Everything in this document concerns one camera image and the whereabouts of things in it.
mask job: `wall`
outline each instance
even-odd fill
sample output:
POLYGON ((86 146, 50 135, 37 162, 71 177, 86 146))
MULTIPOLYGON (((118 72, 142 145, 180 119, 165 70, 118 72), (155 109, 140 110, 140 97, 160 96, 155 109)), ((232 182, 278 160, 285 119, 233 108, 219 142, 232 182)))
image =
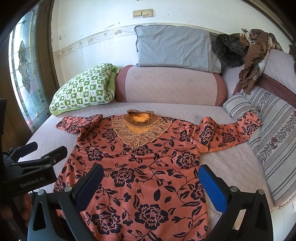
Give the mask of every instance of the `wall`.
POLYGON ((291 202, 282 210, 271 212, 274 241, 283 241, 296 223, 296 213, 291 202))
POLYGON ((100 62, 112 61, 119 67, 137 63, 134 36, 124 38, 122 34, 107 32, 107 36, 113 36, 101 39, 100 43, 93 43, 96 37, 92 35, 114 28, 118 31, 122 26, 156 22, 191 24, 228 34, 241 32, 241 28, 261 28, 274 33, 283 49, 289 51, 290 42, 284 34, 242 0, 113 0, 111 3, 97 0, 55 0, 52 47, 60 85, 100 62), (147 8, 154 9, 153 18, 132 18, 133 10, 147 8), (73 46, 76 54, 73 51, 68 56, 62 54, 68 46, 91 37, 92 41, 88 44, 73 46), (107 55, 106 59, 106 56, 101 56, 104 51, 113 57, 107 55))

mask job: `blue gripper pad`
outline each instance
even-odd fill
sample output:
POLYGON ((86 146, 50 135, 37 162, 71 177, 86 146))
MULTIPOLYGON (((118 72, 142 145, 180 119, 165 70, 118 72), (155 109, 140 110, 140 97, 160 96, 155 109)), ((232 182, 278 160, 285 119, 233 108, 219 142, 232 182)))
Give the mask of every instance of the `blue gripper pad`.
POLYGON ((227 197, 203 166, 201 166, 198 170, 198 178, 207 195, 211 199, 215 209, 218 212, 224 213, 227 209, 227 197))

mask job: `cushion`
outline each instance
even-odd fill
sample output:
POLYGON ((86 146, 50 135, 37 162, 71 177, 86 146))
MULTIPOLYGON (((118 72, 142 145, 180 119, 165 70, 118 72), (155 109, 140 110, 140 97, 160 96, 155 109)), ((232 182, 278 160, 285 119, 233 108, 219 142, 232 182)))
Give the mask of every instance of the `cushion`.
POLYGON ((230 97, 223 107, 235 120, 250 110, 261 119, 258 109, 253 107, 241 93, 230 97))
POLYGON ((222 106, 226 88, 217 73, 173 67, 124 67, 116 78, 118 102, 222 106))
POLYGON ((210 33, 184 26, 138 25, 135 27, 139 67, 180 67, 220 73, 212 51, 210 33))
POLYGON ((283 207, 296 194, 296 109, 258 86, 250 95, 240 93, 260 111, 263 124, 249 143, 263 165, 276 206, 283 207))
MULTIPOLYGON (((281 84, 279 81, 269 77, 266 74, 261 74, 255 85, 262 87, 263 89, 273 93, 277 97, 283 99, 291 106, 296 108, 296 94, 294 94, 291 90, 289 90, 286 86, 281 84)), ((240 92, 242 89, 240 83, 238 82, 233 94, 240 92)))
POLYGON ((296 94, 296 73, 292 55, 276 49, 270 50, 263 73, 296 94))
POLYGON ((99 64, 70 79, 54 94, 49 110, 53 115, 106 104, 115 95, 115 77, 119 69, 112 64, 99 64))
POLYGON ((239 73, 242 69, 244 69, 244 65, 235 68, 226 67, 222 71, 222 78, 227 88, 227 99, 229 99, 233 94, 240 92, 240 90, 236 92, 234 92, 234 90, 239 83, 239 73))

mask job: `white quilted bedsheet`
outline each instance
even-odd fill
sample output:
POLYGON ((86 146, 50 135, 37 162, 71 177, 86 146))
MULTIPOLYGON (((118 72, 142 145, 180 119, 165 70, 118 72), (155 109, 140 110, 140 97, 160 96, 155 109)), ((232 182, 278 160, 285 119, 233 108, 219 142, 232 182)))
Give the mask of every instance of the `white quilted bedsheet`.
MULTIPOLYGON (((28 141, 28 143, 33 141, 37 142, 38 150, 22 158, 21 161, 40 158, 61 145, 67 147, 68 156, 70 155, 76 144, 77 136, 55 128, 55 125, 64 116, 88 117, 95 114, 103 114, 104 117, 107 117, 110 115, 125 114, 128 109, 136 109, 140 111, 152 110, 157 115, 182 119, 194 124, 199 124, 204 116, 212 117, 219 124, 229 124, 233 122, 233 119, 223 107, 186 104, 111 102, 109 104, 66 112, 59 116, 50 116, 28 141)), ((247 142, 218 152, 202 153, 200 157, 200 164, 207 164, 218 177, 223 178, 227 185, 237 186, 244 192, 255 192, 257 189, 263 189, 266 193, 270 210, 272 211, 275 209, 269 187, 265 180, 262 165, 259 163, 258 158, 247 142)), ((56 175, 60 173, 66 160, 67 158, 54 166, 56 175)), ((42 189, 51 192, 53 184, 43 187, 42 189)), ((215 210, 208 198, 207 206, 209 217, 208 232, 210 232, 218 222, 221 213, 215 210)), ((243 214, 239 216, 235 225, 240 224, 242 217, 243 214)))

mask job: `wallpaper border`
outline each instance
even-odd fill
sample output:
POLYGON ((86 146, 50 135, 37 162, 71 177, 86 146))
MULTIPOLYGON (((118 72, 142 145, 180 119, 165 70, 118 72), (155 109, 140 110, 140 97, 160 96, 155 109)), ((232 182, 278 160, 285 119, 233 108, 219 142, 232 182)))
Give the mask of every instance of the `wallpaper border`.
MULTIPOLYGON (((141 25, 152 25, 152 24, 157 24, 157 25, 173 25, 173 26, 184 26, 184 27, 192 27, 192 28, 201 28, 204 30, 207 30, 209 32, 212 33, 216 33, 216 34, 222 34, 223 32, 214 30, 214 29, 210 29, 210 28, 205 28, 205 27, 201 27, 201 26, 196 26, 196 25, 190 25, 190 24, 182 24, 182 23, 143 23, 141 25)), ((61 57, 64 57, 66 55, 68 55, 69 53, 72 53, 78 49, 84 48, 86 46, 98 43, 100 41, 103 40, 107 40, 107 39, 112 39, 112 38, 117 38, 117 37, 121 37, 121 36, 126 36, 126 35, 136 35, 136 32, 134 30, 135 26, 137 26, 139 24, 133 24, 133 25, 127 25, 127 26, 123 26, 123 27, 117 27, 117 28, 113 28, 113 29, 108 29, 93 35, 90 35, 88 37, 85 37, 83 39, 80 39, 79 41, 76 41, 70 45, 68 45, 67 47, 56 51, 53 53, 54 56, 54 60, 56 59, 60 59, 61 57)))

